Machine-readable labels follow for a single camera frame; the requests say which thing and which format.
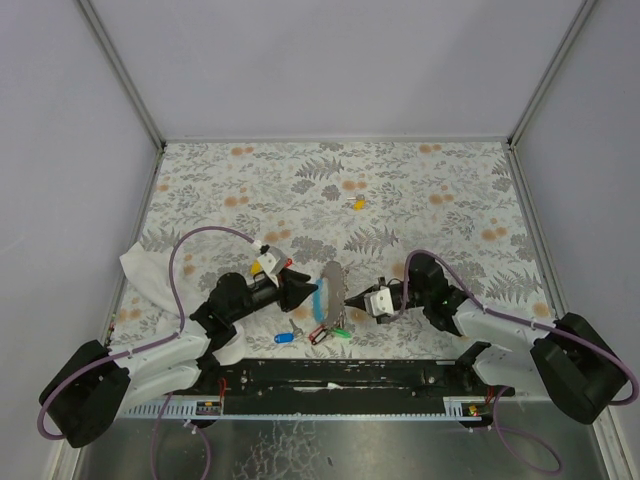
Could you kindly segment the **red tag key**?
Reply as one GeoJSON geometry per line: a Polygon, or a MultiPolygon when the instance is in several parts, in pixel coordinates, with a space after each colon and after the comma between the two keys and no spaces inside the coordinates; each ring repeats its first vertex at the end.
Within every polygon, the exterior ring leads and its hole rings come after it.
{"type": "Polygon", "coordinates": [[[308,340],[312,345],[318,345],[326,339],[330,330],[325,325],[319,325],[309,335],[308,340]]]}

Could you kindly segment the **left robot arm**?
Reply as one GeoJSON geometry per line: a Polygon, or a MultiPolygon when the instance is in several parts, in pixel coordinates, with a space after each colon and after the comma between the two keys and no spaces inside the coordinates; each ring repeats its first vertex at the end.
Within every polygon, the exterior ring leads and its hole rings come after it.
{"type": "Polygon", "coordinates": [[[317,288],[290,269],[275,279],[259,274],[253,283],[227,273],[180,331],[114,350],[97,340],[84,343],[39,396],[40,434],[80,448],[133,407],[174,391],[208,393],[221,368],[246,355],[240,320],[272,304],[288,313],[317,288]]]}

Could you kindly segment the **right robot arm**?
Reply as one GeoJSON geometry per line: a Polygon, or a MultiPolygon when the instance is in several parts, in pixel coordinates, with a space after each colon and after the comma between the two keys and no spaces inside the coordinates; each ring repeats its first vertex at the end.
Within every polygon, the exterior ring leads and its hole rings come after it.
{"type": "Polygon", "coordinates": [[[346,300],[378,323],[419,309],[439,331],[474,339],[471,359],[486,385],[545,396],[571,419],[591,424],[609,406],[639,397],[639,381],[582,316],[525,319],[482,303],[439,256],[411,252],[398,283],[379,280],[346,300]]]}

